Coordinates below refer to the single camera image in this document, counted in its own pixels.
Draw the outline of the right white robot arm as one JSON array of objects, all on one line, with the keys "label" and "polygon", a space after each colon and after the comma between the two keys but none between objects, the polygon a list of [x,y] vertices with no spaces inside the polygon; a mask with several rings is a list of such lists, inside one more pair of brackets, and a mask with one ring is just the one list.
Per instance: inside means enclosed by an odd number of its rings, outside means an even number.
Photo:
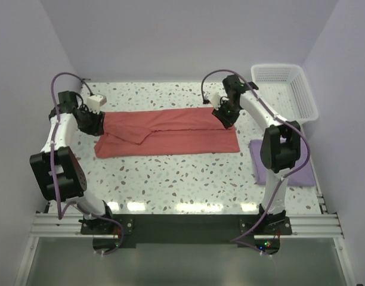
[{"label": "right white robot arm", "polygon": [[296,121],[287,122],[266,104],[251,83],[242,83],[234,74],[227,76],[222,84],[225,97],[214,95],[209,102],[214,107],[212,114],[226,129],[239,118],[240,111],[247,111],[264,131],[260,158],[267,170],[265,194],[259,205],[258,220],[244,234],[233,241],[259,229],[271,234],[286,218],[285,196],[289,176],[301,156],[301,131]]}]

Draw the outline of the red t shirt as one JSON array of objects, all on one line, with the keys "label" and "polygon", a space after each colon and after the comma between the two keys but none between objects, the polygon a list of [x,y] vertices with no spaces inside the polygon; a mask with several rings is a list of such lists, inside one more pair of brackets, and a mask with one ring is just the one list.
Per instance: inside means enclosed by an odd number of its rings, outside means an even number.
[{"label": "red t shirt", "polygon": [[94,147],[98,158],[238,153],[234,127],[226,129],[211,108],[108,112]]}]

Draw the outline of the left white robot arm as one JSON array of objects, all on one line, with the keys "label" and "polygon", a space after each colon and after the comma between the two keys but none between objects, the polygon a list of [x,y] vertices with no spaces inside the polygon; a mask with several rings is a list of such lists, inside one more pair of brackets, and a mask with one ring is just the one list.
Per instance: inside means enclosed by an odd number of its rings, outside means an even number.
[{"label": "left white robot arm", "polygon": [[79,130],[87,135],[103,134],[104,113],[92,109],[92,104],[103,105],[104,96],[94,95],[84,101],[72,91],[58,93],[59,103],[51,110],[51,129],[48,139],[29,162],[44,199],[55,201],[60,219],[69,207],[82,213],[83,234],[120,236],[122,231],[115,223],[108,204],[88,189],[84,171],[70,144]]}]

